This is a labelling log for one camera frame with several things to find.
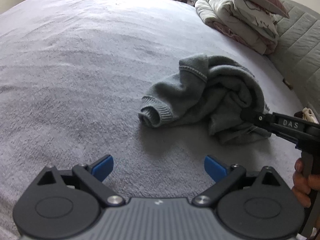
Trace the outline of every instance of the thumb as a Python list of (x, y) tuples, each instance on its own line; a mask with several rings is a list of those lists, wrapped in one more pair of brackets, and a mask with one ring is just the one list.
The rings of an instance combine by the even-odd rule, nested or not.
[(308, 184), (314, 190), (320, 190), (320, 175), (309, 175)]

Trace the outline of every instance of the bed sheet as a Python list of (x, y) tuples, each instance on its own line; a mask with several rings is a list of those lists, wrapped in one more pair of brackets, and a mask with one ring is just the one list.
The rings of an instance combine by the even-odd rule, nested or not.
[(249, 170), (274, 166), (292, 185), (299, 151), (276, 136), (222, 146), (203, 123), (140, 124), (145, 91), (196, 53), (224, 55), (258, 79), (271, 111), (302, 106), (272, 63), (172, 0), (27, 0), (0, 15), (0, 239), (16, 239), (12, 208), (47, 164), (67, 169), (105, 154), (119, 194), (192, 198), (213, 184), (215, 155)]

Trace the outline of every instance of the silver bolt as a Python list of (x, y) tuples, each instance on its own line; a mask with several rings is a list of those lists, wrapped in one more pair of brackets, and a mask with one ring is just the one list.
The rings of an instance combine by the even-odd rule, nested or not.
[(205, 195), (200, 195), (195, 198), (195, 202), (199, 205), (206, 205), (210, 202), (210, 198)]
[(117, 195), (113, 195), (107, 198), (107, 202), (111, 205), (119, 205), (123, 202), (123, 198)]

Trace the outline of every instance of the folded comforter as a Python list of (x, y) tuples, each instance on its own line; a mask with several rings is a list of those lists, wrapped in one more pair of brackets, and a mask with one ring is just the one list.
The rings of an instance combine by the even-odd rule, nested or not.
[(216, 135), (222, 144), (270, 137), (266, 130), (242, 121), (240, 112), (246, 107), (268, 111), (253, 74), (230, 58), (199, 54), (181, 59), (179, 73), (147, 91), (139, 118), (153, 128), (206, 119), (209, 135)]
[(198, 0), (196, 11), (202, 21), (260, 54), (272, 53), (279, 35), (273, 18), (249, 0)]

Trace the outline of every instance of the gray sweatshirt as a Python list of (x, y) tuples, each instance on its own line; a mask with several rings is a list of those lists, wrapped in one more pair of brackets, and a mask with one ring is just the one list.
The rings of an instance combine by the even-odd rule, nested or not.
[(153, 128), (207, 120), (209, 135), (220, 143), (248, 143), (270, 137), (264, 129), (245, 123), (245, 107), (267, 112), (253, 74), (222, 56), (194, 55), (179, 61), (179, 73), (151, 86), (142, 97), (141, 121)]

